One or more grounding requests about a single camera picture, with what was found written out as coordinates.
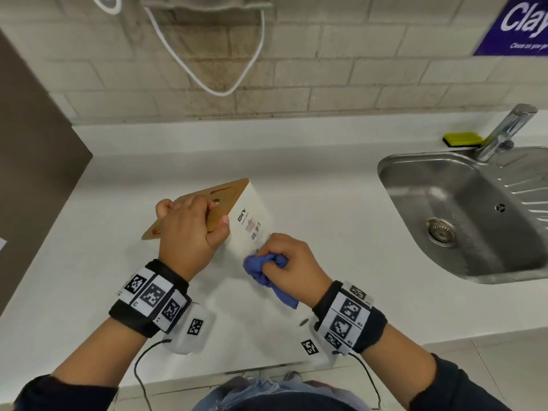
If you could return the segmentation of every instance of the white brick wall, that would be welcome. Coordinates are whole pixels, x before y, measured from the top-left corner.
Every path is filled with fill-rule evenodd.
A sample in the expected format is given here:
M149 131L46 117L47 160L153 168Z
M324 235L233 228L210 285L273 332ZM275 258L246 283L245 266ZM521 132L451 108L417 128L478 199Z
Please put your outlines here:
M507 0L275 0L259 61L231 96L203 92L134 0L0 0L0 27L75 124L548 108L548 59L472 57ZM155 11L208 86L229 89L259 40L257 12Z

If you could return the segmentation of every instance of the sponge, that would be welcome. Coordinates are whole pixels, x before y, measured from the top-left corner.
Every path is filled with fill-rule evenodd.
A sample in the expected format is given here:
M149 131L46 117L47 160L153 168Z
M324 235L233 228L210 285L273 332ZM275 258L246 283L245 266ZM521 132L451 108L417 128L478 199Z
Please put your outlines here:
M483 138L477 132L448 132L443 136L448 147L480 147Z

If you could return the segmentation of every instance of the shirt sleeve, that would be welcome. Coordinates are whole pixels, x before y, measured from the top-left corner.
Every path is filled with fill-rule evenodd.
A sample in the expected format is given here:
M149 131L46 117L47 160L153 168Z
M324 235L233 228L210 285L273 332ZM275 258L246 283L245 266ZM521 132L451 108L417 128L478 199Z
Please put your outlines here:
M118 388L69 385L39 376L22 389L14 411L107 411Z
M432 356L437 364L434 382L411 401L409 411L510 411L453 362Z

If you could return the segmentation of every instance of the faucet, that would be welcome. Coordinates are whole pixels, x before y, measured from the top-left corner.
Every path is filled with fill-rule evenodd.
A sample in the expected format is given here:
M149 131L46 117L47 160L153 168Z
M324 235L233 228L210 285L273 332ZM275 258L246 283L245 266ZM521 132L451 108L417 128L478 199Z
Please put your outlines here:
M474 159L479 163L487 163L498 149L509 150L513 147L510 139L529 122L538 112L537 108L528 103L519 103L493 130L489 137L474 153Z

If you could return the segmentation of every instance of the blue rag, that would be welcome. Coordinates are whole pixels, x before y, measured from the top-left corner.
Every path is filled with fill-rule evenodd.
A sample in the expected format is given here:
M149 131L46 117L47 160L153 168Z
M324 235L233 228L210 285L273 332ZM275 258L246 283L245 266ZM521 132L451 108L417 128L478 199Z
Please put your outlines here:
M289 294L284 293L263 274L263 265L265 262L275 262L278 267L284 268L288 263L288 259L280 254L268 254L264 256L250 255L243 261L243 269L245 269L245 272L252 276L257 283L274 290L274 293L276 293L282 303L292 309L296 309L299 305L298 300L294 299Z

